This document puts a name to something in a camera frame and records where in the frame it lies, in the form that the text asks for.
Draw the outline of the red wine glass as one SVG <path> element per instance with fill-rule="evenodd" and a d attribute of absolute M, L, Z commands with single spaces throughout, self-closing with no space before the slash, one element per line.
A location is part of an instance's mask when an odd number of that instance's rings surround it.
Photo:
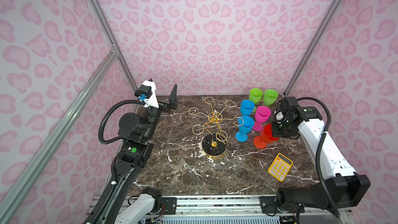
<path fill-rule="evenodd" d="M 259 149 L 264 149 L 266 148 L 267 144 L 278 140 L 279 138 L 273 137 L 272 125 L 267 124 L 260 132 L 260 135 L 254 138 L 254 145 Z"/>

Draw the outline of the magenta wine glass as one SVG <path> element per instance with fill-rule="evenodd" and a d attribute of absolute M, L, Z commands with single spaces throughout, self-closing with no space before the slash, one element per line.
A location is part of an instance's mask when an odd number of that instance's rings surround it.
<path fill-rule="evenodd" d="M 263 129 L 263 123 L 265 123 L 270 116 L 271 110 L 267 106 L 257 107 L 253 130 L 257 132 L 261 131 Z"/>

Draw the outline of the lime green wine glass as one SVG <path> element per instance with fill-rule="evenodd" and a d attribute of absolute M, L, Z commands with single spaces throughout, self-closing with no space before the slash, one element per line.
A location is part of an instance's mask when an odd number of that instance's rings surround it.
<path fill-rule="evenodd" d="M 278 98 L 279 94 L 273 89 L 267 89 L 264 91 L 263 103 L 265 106 L 270 106 L 274 104 Z"/>
<path fill-rule="evenodd" d="M 259 88 L 252 88 L 249 92 L 249 100 L 251 100 L 254 105 L 259 103 L 263 97 L 263 91 Z"/>

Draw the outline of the blue wine glass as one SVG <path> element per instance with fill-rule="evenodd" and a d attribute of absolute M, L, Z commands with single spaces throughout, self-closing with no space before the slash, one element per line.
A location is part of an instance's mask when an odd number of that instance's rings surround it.
<path fill-rule="evenodd" d="M 240 104 L 240 113 L 242 116 L 249 116 L 252 114 L 255 104 L 251 100 L 243 100 Z"/>
<path fill-rule="evenodd" d="M 248 133 L 253 129 L 255 121 L 250 116 L 240 116 L 237 118 L 238 129 L 235 137 L 239 142 L 245 142 L 248 139 Z"/>

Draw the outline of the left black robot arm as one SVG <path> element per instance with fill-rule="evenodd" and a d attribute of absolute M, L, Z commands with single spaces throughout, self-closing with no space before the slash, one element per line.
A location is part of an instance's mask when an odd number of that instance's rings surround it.
<path fill-rule="evenodd" d="M 139 224 L 148 214 L 163 214 L 161 191 L 153 187 L 145 188 L 126 210 L 120 210 L 131 185 L 150 158 L 154 145 L 149 141 L 161 114 L 178 108 L 177 86 L 173 87 L 166 103 L 157 100 L 155 91 L 155 83 L 151 79 L 146 80 L 135 91 L 134 99 L 118 102 L 103 117 L 98 129 L 99 142 L 107 145 L 122 141 L 122 147 L 110 164 L 110 180 L 97 204 L 87 215 L 84 221 L 86 224 Z M 106 140 L 104 131 L 111 115 L 120 107 L 130 104 L 143 107 L 143 114 L 124 114 L 118 123 L 118 135 Z"/>

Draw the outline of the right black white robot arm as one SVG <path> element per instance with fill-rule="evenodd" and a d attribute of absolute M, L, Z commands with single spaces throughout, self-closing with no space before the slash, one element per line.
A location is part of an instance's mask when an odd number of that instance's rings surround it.
<path fill-rule="evenodd" d="M 314 106 L 300 106 L 304 100 L 318 103 L 326 117 Z M 312 186 L 279 188 L 276 208 L 286 211 L 297 205 L 299 212 L 305 207 L 317 208 L 339 218 L 340 209 L 357 206 L 371 182 L 350 165 L 330 136 L 332 116 L 328 107 L 314 97 L 286 96 L 279 101 L 275 114 L 281 117 L 271 123 L 272 136 L 302 138 L 319 179 Z"/>

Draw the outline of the yellow calculator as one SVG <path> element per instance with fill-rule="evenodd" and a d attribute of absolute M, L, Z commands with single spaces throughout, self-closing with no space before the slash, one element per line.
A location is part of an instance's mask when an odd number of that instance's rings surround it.
<path fill-rule="evenodd" d="M 272 177 L 282 182 L 287 177 L 287 174 L 292 166 L 293 161 L 291 159 L 287 158 L 281 153 L 278 153 L 267 171 Z"/>

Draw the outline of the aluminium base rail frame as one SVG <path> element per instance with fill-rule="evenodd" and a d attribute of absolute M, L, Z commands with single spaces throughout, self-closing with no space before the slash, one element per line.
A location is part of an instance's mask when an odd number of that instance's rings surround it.
<path fill-rule="evenodd" d="M 275 195 L 164 196 L 166 209 L 157 224 L 355 224 L 349 208 L 340 218 L 327 210 L 298 206 L 277 209 Z"/>

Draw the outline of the aluminium enclosure frame strut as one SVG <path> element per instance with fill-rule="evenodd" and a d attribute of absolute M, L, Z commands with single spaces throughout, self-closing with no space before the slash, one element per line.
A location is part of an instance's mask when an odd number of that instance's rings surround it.
<path fill-rule="evenodd" d="M 81 223 L 119 150 L 98 126 L 132 93 L 98 0 L 1 0 L 1 223 Z"/>

